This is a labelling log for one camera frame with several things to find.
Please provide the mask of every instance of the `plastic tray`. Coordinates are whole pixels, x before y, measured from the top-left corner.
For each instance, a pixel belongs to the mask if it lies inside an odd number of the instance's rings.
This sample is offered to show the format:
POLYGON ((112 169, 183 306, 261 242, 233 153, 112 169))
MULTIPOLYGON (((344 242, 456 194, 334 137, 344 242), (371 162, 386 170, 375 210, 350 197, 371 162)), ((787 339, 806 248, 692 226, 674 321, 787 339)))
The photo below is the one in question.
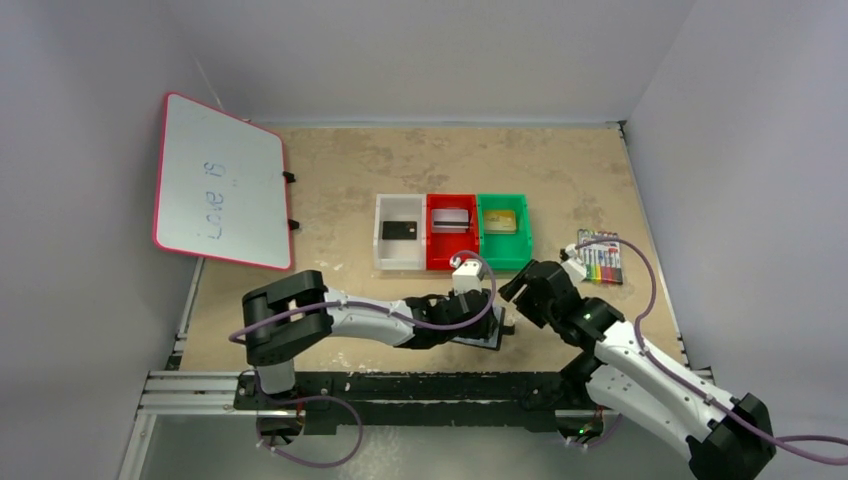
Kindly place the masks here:
POLYGON ((521 270, 533 257, 533 233, 524 195, 477 195, 477 218, 486 210, 512 210, 515 212, 514 234, 487 234, 480 226, 480 255, 495 270, 521 270))
POLYGON ((427 197, 378 194, 374 214, 374 267, 378 270, 424 270, 426 263, 427 197), (415 240, 383 240, 385 221, 418 222, 415 240))
POLYGON ((459 250, 480 252, 477 231, 477 198, 474 195, 427 195, 427 270, 451 270, 450 257, 459 250), (470 228, 463 233, 433 232, 430 212, 437 208, 468 210, 470 228))

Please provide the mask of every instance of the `white wall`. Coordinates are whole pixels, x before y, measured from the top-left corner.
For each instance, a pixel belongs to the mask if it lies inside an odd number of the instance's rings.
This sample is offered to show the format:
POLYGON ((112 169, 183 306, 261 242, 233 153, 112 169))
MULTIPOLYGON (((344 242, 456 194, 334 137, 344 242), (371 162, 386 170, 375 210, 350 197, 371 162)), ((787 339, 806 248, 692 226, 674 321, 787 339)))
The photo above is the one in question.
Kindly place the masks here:
MULTIPOLYGON (((846 24, 839 0, 701 0, 627 130, 690 358, 778 434, 848 436, 846 24)), ((846 469, 779 452, 763 478, 846 469)))
POLYGON ((152 2, 0 1, 0 478, 111 479, 193 268, 151 241, 162 95, 210 100, 152 2))
POLYGON ((617 121, 694 0, 168 0, 243 116, 617 121))

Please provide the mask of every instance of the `whiteboard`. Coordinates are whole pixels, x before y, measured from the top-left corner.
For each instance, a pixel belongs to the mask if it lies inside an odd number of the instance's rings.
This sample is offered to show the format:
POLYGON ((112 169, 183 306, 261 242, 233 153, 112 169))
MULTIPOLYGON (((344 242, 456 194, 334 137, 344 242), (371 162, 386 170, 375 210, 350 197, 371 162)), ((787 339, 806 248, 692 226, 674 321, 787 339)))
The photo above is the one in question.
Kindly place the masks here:
POLYGON ((153 241, 168 251, 291 267, 283 155, 277 135, 169 93, 153 241))

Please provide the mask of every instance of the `black card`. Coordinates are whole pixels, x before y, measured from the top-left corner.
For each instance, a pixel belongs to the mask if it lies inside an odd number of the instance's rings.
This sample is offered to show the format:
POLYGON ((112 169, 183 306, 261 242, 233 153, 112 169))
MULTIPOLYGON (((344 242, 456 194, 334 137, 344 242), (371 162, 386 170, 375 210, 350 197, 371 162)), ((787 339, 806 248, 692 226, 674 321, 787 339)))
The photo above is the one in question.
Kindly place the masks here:
POLYGON ((415 240, 418 238, 418 222, 383 222, 383 240, 415 240))

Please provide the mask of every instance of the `tabletop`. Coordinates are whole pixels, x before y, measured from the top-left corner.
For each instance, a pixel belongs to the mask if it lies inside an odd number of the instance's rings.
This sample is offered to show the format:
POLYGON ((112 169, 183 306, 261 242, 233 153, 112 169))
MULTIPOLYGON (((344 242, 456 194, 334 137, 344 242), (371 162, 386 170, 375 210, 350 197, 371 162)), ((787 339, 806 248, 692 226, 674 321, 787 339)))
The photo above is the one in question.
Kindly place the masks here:
MULTIPOLYGON (((241 297, 292 272, 316 269, 327 285, 376 300, 447 293, 449 272, 374 269, 372 236, 378 193, 523 193, 533 257, 556 260, 581 228, 617 232, 657 268, 639 195, 616 128, 272 128, 286 144, 294 266, 288 272, 207 260, 200 275, 183 353, 184 371, 240 371, 244 349, 227 335, 243 326, 241 297)), ((622 252, 623 285, 581 284, 628 319, 650 296, 647 270, 622 252)), ((499 285, 511 278, 498 274, 499 285)), ((507 307, 500 351, 448 343, 430 350, 328 338, 295 359, 298 370, 558 371, 579 350, 507 307)), ((678 361, 678 334, 663 288, 643 324, 645 336, 678 361)))

